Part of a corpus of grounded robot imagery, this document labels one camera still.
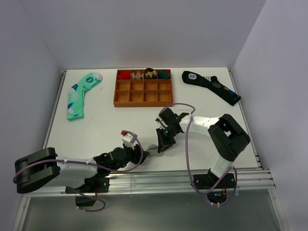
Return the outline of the grey sock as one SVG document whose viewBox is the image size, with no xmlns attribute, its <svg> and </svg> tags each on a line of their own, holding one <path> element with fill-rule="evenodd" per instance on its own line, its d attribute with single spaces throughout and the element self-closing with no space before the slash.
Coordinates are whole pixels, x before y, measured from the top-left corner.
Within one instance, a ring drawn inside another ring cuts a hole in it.
<svg viewBox="0 0 308 231">
<path fill-rule="evenodd" d="M 150 155 L 157 155 L 158 154 L 158 146 L 155 144 L 151 144 L 147 148 L 147 152 L 149 152 Z"/>
</svg>

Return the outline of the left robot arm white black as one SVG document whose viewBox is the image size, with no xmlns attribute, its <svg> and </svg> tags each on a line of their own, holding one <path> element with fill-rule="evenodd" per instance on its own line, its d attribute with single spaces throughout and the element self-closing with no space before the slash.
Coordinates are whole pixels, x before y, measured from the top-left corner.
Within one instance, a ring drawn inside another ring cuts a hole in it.
<svg viewBox="0 0 308 231">
<path fill-rule="evenodd" d="M 88 193 L 110 173 L 124 172 L 129 163 L 137 167 L 148 156 L 149 152 L 138 144 L 123 145 L 86 160 L 61 157 L 49 147 L 18 159 L 14 164 L 13 182 L 20 194 L 34 192 L 43 186 L 65 186 Z"/>
</svg>

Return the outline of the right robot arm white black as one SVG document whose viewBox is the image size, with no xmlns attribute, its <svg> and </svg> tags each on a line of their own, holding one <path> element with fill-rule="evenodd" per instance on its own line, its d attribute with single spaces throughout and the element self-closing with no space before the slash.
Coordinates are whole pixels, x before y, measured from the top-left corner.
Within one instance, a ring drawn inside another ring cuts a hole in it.
<svg viewBox="0 0 308 231">
<path fill-rule="evenodd" d="M 160 154 L 175 143 L 175 136 L 185 134 L 185 158 L 191 186 L 201 194 L 208 194 L 224 184 L 228 188 L 237 187 L 237 174 L 233 162 L 250 143 L 250 137 L 229 114 L 221 117 L 194 116 L 193 113 L 174 113 L 165 107 L 156 119 L 160 127 L 156 129 L 158 137 L 157 152 Z M 205 135 L 211 138 L 218 157 L 206 174 L 192 175 L 189 164 L 189 133 Z"/>
</svg>

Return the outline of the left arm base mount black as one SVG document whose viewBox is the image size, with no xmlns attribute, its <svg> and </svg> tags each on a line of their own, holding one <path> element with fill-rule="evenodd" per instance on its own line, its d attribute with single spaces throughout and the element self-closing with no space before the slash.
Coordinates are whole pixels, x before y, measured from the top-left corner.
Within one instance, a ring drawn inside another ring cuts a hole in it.
<svg viewBox="0 0 308 231">
<path fill-rule="evenodd" d="M 85 179 L 85 184 L 79 188 L 72 188 L 66 186 L 66 194 L 75 194 L 75 204 L 80 210 L 85 210 L 87 212 L 101 211 L 105 208 L 106 203 L 98 198 L 98 193 L 107 193 L 109 190 L 109 178 L 93 178 Z M 101 202 L 103 204 L 102 208 L 90 210 L 87 207 L 94 206 L 95 202 Z"/>
</svg>

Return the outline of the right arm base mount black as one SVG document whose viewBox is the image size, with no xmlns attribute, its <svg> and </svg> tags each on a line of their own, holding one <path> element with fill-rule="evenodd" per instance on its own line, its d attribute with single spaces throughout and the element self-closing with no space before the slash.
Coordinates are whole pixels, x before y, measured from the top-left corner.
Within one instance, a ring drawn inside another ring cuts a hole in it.
<svg viewBox="0 0 308 231">
<path fill-rule="evenodd" d="M 193 182 L 198 190 L 210 190 L 207 193 L 207 199 L 212 205 L 225 204 L 232 196 L 235 195 L 237 190 L 237 171 L 230 173 L 234 169 L 230 167 L 221 178 L 218 178 L 210 170 L 206 174 L 194 174 Z"/>
</svg>

